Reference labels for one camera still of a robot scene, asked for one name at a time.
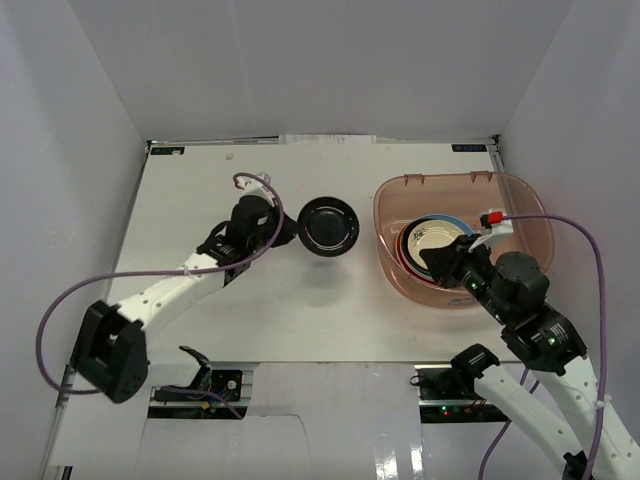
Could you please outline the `cream plate with flowers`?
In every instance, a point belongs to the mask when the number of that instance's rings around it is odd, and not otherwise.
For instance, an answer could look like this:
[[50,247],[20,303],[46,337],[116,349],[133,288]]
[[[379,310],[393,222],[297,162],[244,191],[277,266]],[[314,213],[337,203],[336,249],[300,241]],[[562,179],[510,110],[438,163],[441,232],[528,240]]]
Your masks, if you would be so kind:
[[426,263],[420,256],[422,250],[446,247],[458,236],[468,235],[469,232],[466,226],[454,219],[444,217],[419,219],[404,229],[401,249],[407,261],[426,269]]

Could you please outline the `red teal floral plate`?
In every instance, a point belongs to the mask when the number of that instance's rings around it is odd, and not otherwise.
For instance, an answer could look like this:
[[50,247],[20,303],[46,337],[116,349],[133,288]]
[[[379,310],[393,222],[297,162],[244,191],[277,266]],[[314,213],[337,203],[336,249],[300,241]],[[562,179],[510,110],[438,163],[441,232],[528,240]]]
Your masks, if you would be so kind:
[[401,265],[416,279],[435,285],[424,261],[420,258],[421,249],[444,247],[452,238],[438,226],[427,226],[427,221],[408,224],[399,233],[396,240],[396,253]]

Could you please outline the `light blue plastic plate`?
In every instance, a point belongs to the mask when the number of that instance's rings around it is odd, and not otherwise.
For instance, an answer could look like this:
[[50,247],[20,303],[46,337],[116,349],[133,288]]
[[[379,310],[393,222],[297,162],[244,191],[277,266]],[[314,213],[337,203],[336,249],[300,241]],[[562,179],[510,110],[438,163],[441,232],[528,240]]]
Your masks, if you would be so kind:
[[454,219],[454,220],[456,220],[456,221],[460,222],[462,225],[466,226],[466,227],[470,230],[469,234],[468,234],[468,235],[466,235],[466,236],[470,236],[470,235],[472,235],[472,234],[473,234],[473,230],[472,230],[472,229],[471,229],[471,227],[470,227],[469,225],[467,225],[465,222],[463,222],[462,220],[458,219],[457,217],[454,217],[454,216],[451,216],[451,215],[445,215],[445,214],[430,214],[430,215],[425,215],[425,216],[419,217],[419,218],[417,218],[417,219],[415,219],[415,220],[411,221],[411,222],[410,222],[410,223],[408,223],[408,224],[411,224],[411,223],[413,223],[413,222],[415,222],[415,221],[417,221],[417,220],[419,220],[419,219],[424,219],[424,218],[429,218],[429,217],[444,217],[444,218]]

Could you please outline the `black glossy plate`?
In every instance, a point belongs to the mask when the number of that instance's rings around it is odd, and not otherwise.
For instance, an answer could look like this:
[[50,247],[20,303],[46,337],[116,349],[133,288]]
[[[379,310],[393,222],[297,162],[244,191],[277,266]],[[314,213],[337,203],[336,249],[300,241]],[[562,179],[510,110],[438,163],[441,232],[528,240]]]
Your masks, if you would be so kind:
[[324,258],[349,252],[360,233],[360,222],[353,208],[330,196],[309,201],[299,212],[297,225],[303,246]]

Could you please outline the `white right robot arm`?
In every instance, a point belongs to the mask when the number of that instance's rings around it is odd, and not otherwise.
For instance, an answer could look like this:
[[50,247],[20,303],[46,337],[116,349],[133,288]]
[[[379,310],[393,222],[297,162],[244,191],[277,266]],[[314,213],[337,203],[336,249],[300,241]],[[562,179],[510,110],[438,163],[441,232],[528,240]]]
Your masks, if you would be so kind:
[[502,340],[560,412],[550,411],[480,344],[452,359],[453,390],[494,404],[564,476],[638,478],[639,444],[611,403],[599,398],[604,378],[595,374],[571,322],[547,303],[549,280],[536,259],[508,251],[492,260],[473,236],[420,256],[439,286],[465,288],[502,325]]

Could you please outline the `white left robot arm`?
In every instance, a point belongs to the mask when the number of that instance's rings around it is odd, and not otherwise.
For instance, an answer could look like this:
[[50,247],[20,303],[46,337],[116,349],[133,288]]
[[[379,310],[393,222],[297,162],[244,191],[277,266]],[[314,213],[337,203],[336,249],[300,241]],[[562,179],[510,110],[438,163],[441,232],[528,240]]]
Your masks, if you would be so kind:
[[71,366],[113,403],[132,398],[149,370],[147,343],[200,299],[249,268],[249,258],[288,244],[297,223],[272,200],[248,194],[231,218],[213,227],[173,275],[112,305],[99,300],[84,315]]

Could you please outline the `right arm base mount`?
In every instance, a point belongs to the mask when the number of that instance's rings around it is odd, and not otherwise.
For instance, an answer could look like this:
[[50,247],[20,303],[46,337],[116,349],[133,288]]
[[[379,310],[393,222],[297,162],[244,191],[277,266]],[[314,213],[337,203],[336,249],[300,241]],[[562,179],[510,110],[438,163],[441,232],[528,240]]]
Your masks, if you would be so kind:
[[418,368],[409,383],[417,390],[423,425],[502,423],[507,420],[451,367]]

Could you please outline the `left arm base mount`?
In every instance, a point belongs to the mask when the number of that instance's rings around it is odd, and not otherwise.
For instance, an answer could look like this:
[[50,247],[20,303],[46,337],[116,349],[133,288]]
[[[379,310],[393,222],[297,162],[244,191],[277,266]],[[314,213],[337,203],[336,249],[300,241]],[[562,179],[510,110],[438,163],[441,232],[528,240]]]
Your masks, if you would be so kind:
[[149,417],[158,419],[242,419],[246,407],[235,407],[238,418],[224,402],[240,402],[244,372],[239,369],[215,368],[208,357],[192,347],[181,345],[179,349],[192,357],[198,364],[198,370],[188,386],[162,386],[153,393],[153,404],[149,408]]

